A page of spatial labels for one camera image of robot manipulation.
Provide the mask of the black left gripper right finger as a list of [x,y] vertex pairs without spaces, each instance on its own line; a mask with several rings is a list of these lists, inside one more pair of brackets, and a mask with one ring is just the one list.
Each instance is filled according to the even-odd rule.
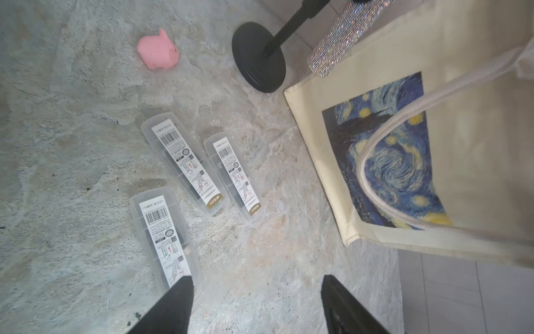
[[333,275],[325,275],[323,278],[321,300],[329,333],[388,334],[379,321]]

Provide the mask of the canvas bag starry night print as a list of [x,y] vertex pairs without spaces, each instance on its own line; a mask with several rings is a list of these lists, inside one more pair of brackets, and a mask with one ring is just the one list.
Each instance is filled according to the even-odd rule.
[[532,1],[424,1],[285,97],[344,244],[533,266]]

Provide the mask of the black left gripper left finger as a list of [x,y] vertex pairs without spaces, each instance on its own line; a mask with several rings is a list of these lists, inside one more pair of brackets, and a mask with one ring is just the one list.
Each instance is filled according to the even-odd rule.
[[129,333],[188,333],[194,296],[192,277],[181,277]]

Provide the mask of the clear compass case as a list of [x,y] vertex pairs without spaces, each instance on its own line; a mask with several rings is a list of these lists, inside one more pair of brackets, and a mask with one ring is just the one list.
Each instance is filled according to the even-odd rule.
[[184,276],[193,280],[195,296],[204,290],[197,252],[178,201],[168,187],[138,193],[129,199],[133,225],[164,294]]
[[264,200],[238,142],[228,133],[220,132],[204,141],[204,149],[246,223],[253,228],[259,226],[265,211]]
[[229,196],[221,178],[200,144],[174,113],[155,115],[140,128],[152,151],[203,214],[216,217],[226,210]]

